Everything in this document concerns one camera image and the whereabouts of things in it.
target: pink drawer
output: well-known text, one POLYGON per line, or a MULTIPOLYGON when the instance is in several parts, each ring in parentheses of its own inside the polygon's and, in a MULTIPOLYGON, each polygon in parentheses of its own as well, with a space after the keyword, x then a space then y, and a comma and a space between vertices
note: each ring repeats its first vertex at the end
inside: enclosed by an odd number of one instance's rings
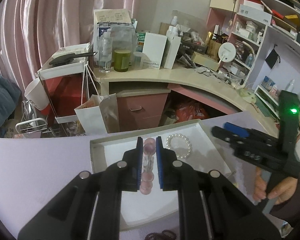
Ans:
POLYGON ((154 126, 147 118, 162 115, 167 96, 168 94, 165 93, 118 98, 120 130, 132 131, 157 127, 159 122, 154 126))

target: human hand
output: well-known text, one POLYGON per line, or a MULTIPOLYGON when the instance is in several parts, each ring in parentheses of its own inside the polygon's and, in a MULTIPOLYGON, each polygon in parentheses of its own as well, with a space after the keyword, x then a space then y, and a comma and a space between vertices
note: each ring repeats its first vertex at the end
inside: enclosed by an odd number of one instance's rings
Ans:
POLYGON ((261 178, 261 168, 256 168, 256 179, 254 184, 253 199, 261 202, 262 199, 274 199, 278 197, 275 205, 289 200, 296 192, 298 180, 292 177, 285 178, 274 189, 266 195, 267 183, 261 178))

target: blanket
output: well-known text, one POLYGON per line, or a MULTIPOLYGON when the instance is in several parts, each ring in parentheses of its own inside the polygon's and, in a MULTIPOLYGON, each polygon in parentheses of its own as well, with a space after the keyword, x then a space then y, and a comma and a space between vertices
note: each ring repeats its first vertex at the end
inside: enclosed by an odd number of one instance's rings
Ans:
POLYGON ((0 127, 16 109, 20 94, 16 84, 0 75, 0 127))

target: red plastic bag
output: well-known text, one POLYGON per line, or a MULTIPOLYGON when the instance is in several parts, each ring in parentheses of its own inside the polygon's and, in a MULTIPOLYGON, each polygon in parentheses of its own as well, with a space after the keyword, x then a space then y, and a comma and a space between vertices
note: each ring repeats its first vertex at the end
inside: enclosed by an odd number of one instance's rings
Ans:
POLYGON ((191 100, 177 105, 177 122, 185 122, 193 119, 208 119, 209 116, 200 102, 191 100))

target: metal screw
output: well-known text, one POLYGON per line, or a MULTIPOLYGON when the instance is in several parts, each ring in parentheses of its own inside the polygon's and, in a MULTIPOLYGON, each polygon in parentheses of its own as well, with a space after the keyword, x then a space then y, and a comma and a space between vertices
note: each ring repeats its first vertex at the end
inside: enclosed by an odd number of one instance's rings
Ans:
POLYGON ((88 171, 82 171, 82 172, 80 172, 80 174, 79 174, 79 177, 80 177, 81 179, 87 179, 89 176, 90 176, 90 172, 88 172, 88 171))
POLYGON ((219 171, 210 171, 210 176, 213 178, 219 178, 220 172, 219 171))
POLYGON ((117 163, 117 166, 119 167, 119 168, 124 168, 124 167, 126 167, 128 164, 125 162, 125 161, 120 161, 120 162, 118 162, 117 163))
POLYGON ((174 162, 172 163, 172 165, 178 168, 178 167, 181 167, 181 166, 182 166, 182 162, 181 162, 181 161, 174 161, 174 162))

